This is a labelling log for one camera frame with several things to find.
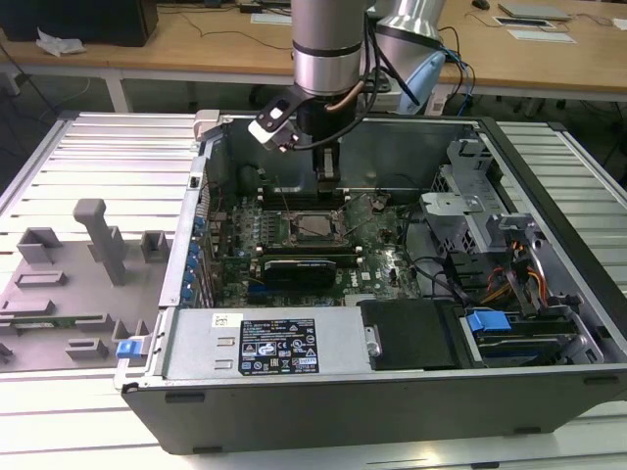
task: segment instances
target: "motherboard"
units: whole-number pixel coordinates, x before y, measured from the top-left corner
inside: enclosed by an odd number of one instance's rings
[[[215,306],[354,306],[420,297],[399,243],[406,206],[363,192],[337,209],[241,198],[213,225]]]

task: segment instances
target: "blue clip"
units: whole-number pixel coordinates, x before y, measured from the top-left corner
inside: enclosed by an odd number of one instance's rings
[[[116,357],[118,359],[139,359],[141,358],[141,340],[123,340],[118,343]]]
[[[510,330],[511,325],[506,313],[500,310],[474,310],[466,320],[470,329],[475,331],[504,331]]]

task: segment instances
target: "gray plastic peg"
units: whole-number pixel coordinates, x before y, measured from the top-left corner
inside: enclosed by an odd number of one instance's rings
[[[74,208],[74,220],[82,223],[87,229],[89,238],[102,258],[102,263],[113,285],[123,286],[126,273],[122,262],[123,253],[111,238],[111,230],[105,222],[106,208],[102,199],[81,199]]]

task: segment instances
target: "robotic arm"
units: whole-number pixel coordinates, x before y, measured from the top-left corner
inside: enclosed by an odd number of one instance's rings
[[[295,83],[249,126],[269,149],[311,150],[319,193],[337,186],[338,139],[372,108],[379,74],[386,71],[407,84],[399,111],[413,114],[428,99],[445,62],[437,27],[444,0],[396,0],[376,32],[366,14],[371,3],[292,0]],[[359,113],[357,98],[370,75],[373,90]],[[294,114],[300,132],[290,121]],[[311,143],[301,143],[303,134],[311,137]]]

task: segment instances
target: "white sticker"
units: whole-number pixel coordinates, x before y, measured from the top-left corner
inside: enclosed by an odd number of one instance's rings
[[[239,328],[244,313],[214,313],[213,328]]]
[[[13,325],[14,328],[18,330],[28,330],[30,328],[54,328],[55,325],[48,322],[40,322],[40,323],[17,323]]]

